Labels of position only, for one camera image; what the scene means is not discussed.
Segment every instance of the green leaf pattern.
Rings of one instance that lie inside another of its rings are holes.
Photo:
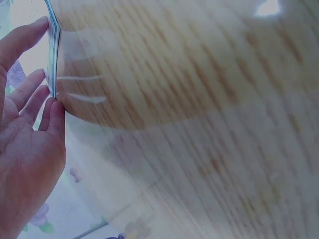
[[[39,226],[39,229],[47,234],[52,234],[55,232],[53,225],[49,222],[46,222],[43,226]]]

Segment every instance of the wood grain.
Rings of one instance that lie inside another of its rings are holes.
[[[319,237],[318,1],[51,1],[68,150],[107,220]]]

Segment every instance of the fingernail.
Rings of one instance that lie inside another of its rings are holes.
[[[48,22],[48,18],[46,16],[40,17],[38,20],[36,20],[34,23],[36,24],[40,24],[40,23],[44,23],[44,22]]]

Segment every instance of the light wood table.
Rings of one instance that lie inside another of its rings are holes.
[[[68,149],[127,238],[319,238],[317,0],[51,2]]]

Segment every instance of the hand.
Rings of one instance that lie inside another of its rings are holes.
[[[38,131],[32,126],[49,95],[37,70],[8,96],[6,73],[48,29],[47,18],[19,27],[0,40],[0,238],[16,238],[43,205],[65,165],[65,114],[46,101]]]

